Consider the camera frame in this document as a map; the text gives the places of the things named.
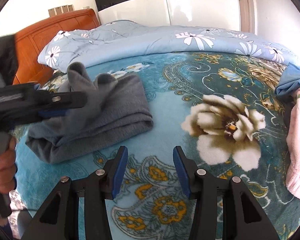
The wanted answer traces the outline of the left hand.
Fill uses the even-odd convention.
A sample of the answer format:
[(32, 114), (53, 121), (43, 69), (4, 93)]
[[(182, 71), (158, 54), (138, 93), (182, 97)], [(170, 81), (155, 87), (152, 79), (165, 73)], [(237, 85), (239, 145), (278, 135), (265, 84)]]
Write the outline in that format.
[(15, 174), (17, 166), (15, 164), (15, 146), (16, 140), (11, 137), (10, 144), (6, 152), (0, 156), (0, 193), (9, 194), (15, 190)]

